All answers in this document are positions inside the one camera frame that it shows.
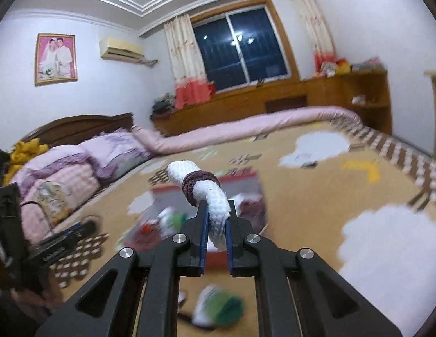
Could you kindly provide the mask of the left hand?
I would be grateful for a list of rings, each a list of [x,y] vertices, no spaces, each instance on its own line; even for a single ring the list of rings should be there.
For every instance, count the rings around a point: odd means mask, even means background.
[[[27,289],[11,289],[10,295],[20,310],[38,324],[45,322],[61,305],[64,300],[55,274],[50,272],[47,278],[48,288],[41,294]]]

